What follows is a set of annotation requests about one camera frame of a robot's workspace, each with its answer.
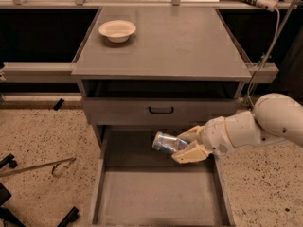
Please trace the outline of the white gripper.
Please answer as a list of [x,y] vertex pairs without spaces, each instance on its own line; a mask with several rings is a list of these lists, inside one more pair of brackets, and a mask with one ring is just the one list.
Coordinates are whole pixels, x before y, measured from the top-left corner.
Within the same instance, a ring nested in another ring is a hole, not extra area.
[[182,150],[172,154],[172,159],[179,164],[197,163],[205,160],[211,150],[215,155],[231,153],[235,150],[232,145],[224,117],[209,120],[204,126],[195,126],[182,132],[178,138],[190,144]]

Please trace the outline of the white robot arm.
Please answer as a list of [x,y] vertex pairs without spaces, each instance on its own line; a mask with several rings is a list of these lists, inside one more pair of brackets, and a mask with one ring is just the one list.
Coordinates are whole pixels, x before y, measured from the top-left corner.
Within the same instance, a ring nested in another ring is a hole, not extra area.
[[178,135],[189,142],[172,154],[179,164],[205,160],[243,146],[262,147],[288,140],[303,146],[303,107],[282,94],[260,97],[252,111],[217,117]]

